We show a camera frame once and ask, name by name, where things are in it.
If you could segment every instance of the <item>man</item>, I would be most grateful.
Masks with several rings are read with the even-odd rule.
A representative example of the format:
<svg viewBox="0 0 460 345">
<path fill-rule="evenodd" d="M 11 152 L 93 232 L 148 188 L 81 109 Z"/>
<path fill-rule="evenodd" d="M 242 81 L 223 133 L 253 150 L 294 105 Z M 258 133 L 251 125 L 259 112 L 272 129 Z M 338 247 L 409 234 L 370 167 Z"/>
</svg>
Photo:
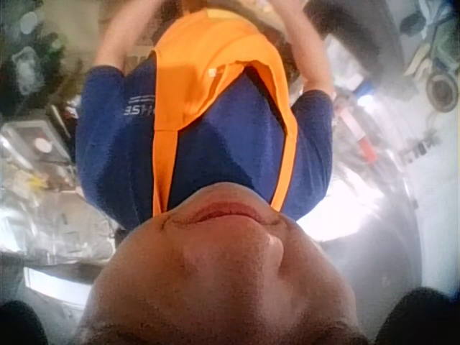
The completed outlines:
<svg viewBox="0 0 460 345">
<path fill-rule="evenodd" d="M 321 248 L 256 193 L 217 183 L 133 231 L 93 286 L 78 344 L 367 344 Z"/>
<path fill-rule="evenodd" d="M 123 76 L 161 3 L 128 1 L 88 75 L 77 130 L 86 198 L 127 231 L 219 182 L 244 185 L 295 220 L 306 215 L 331 177 L 334 87 L 301 1 L 272 2 L 305 79 L 292 109 L 276 49 L 224 11 L 176 21 Z"/>
<path fill-rule="evenodd" d="M 90 201 L 137 228 L 95 282 L 79 344 L 367 344 L 352 289 L 288 217 L 326 192 L 333 88 L 300 2 L 272 4 L 306 79 L 292 111 L 279 55 L 240 17 L 178 20 L 126 78 L 160 2 L 131 0 L 109 27 L 79 173 Z"/>
</svg>

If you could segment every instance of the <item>mouth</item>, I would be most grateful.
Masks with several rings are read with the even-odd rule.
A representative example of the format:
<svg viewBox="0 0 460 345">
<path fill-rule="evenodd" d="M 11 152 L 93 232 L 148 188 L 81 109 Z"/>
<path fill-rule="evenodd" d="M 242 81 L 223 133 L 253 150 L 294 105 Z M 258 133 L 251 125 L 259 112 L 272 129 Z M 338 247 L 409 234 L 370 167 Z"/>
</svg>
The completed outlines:
<svg viewBox="0 0 460 345">
<path fill-rule="evenodd" d="M 216 219 L 224 216 L 246 216 L 255 220 L 257 223 L 263 224 L 264 219 L 262 216 L 255 211 L 252 207 L 244 205 L 242 203 L 213 203 L 197 213 L 195 213 L 190 222 L 200 223 L 208 221 L 209 219 Z"/>
</svg>

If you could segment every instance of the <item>orange vest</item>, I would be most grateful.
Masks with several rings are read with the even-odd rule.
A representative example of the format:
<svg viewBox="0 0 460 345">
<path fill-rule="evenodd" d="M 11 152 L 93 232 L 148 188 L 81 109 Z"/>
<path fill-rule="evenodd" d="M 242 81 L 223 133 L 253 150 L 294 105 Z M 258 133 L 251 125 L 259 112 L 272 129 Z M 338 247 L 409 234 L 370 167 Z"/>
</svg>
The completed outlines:
<svg viewBox="0 0 460 345">
<path fill-rule="evenodd" d="M 247 20 L 227 11 L 202 10 L 176 21 L 155 53 L 153 215 L 167 210 L 178 132 L 200 118 L 247 66 L 257 70 L 284 122 L 280 176 L 271 202 L 280 211 L 293 172 L 298 128 L 276 48 Z"/>
</svg>

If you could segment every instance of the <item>raised arm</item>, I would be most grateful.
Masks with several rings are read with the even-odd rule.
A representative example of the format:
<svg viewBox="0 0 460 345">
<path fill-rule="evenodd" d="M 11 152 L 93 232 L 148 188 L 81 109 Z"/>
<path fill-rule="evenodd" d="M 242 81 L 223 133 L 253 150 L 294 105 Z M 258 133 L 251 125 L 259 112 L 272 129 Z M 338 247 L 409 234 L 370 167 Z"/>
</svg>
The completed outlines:
<svg viewBox="0 0 460 345">
<path fill-rule="evenodd" d="M 295 64 L 305 78 L 304 91 L 321 90 L 330 97 L 334 84 L 324 43 L 303 12 L 301 0 L 270 0 L 284 22 Z"/>
<path fill-rule="evenodd" d="M 164 0 L 129 0 L 112 19 L 96 54 L 95 66 L 123 70 L 126 56 L 142 36 Z"/>
</svg>

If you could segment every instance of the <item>blue shirt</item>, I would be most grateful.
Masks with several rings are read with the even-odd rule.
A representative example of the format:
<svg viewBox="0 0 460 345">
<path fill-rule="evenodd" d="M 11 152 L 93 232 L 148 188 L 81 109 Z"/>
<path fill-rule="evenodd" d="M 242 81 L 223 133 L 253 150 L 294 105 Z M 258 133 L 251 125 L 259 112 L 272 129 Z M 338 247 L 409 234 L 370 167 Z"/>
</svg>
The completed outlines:
<svg viewBox="0 0 460 345">
<path fill-rule="evenodd" d="M 78 176 L 87 200 L 126 230 L 152 218 L 155 59 L 124 77 L 93 68 L 76 134 Z M 331 99 L 304 93 L 294 104 L 298 143 L 282 212 L 297 220 L 325 196 L 331 178 Z M 178 139 L 168 209 L 218 182 L 244 185 L 271 201 L 280 172 L 280 113 L 257 72 L 247 68 Z"/>
</svg>

